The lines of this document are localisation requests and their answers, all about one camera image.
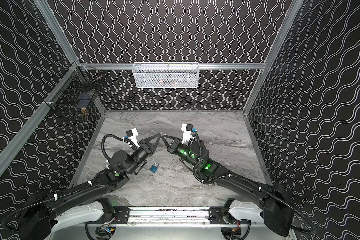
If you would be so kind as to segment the blue padlock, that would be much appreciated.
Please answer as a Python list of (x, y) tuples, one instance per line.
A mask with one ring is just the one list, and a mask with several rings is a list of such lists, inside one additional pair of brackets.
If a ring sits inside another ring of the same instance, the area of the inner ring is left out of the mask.
[(150, 171), (152, 173), (156, 173), (156, 171), (158, 170), (158, 167), (159, 167), (159, 163), (154, 163), (151, 167), (150, 167)]

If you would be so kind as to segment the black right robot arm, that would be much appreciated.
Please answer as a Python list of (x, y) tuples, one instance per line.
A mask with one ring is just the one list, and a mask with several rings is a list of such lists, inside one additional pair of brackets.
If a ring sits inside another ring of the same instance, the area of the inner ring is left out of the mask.
[(302, 213), (280, 184), (262, 184), (227, 169), (209, 157), (205, 143), (194, 132), (193, 140), (186, 145), (181, 139), (162, 135), (167, 151), (177, 155), (203, 185), (217, 184), (231, 190), (257, 205), (264, 224), (275, 234), (286, 237), (290, 230), (314, 235), (316, 228)]

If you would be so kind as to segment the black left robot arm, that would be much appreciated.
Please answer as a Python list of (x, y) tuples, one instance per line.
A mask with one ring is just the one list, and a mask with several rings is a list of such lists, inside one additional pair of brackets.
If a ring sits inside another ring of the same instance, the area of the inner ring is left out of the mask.
[(133, 145), (135, 151), (129, 155), (120, 150), (109, 157), (107, 167), (86, 183), (55, 194), (35, 194), (28, 204), (5, 215), (2, 227), (19, 234), (23, 240), (47, 237), (59, 223), (57, 217), (87, 200), (111, 193), (129, 181), (129, 174), (137, 175), (146, 165), (147, 158), (154, 155), (161, 135), (156, 134)]

